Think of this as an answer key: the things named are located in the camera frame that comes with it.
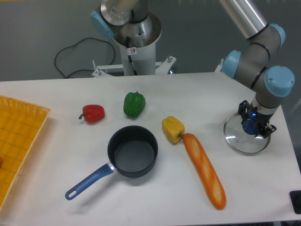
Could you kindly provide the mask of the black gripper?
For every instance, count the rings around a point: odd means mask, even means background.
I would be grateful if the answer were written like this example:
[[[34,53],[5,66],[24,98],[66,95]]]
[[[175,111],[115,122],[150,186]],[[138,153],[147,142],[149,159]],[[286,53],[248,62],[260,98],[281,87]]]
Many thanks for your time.
[[[250,106],[247,100],[241,102],[238,106],[238,115],[241,116],[242,122],[248,119],[248,134],[255,134],[256,137],[269,137],[277,130],[274,125],[269,123],[272,114],[263,114],[259,112],[257,106]]]

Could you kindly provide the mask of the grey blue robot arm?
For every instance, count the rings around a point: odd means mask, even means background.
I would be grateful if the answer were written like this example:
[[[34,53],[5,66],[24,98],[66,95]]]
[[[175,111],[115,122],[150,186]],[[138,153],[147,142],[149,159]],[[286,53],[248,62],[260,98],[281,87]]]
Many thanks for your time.
[[[253,90],[252,102],[238,107],[245,133],[268,137],[275,130],[270,119],[293,85],[294,74],[284,66],[266,67],[282,47],[285,31],[266,21],[250,0],[222,0],[221,5],[249,44],[245,51],[232,51],[222,61],[221,70],[231,79]],[[145,0],[103,0],[90,14],[97,31],[119,44],[125,75],[155,75],[156,41],[161,35],[158,18],[148,11]]]

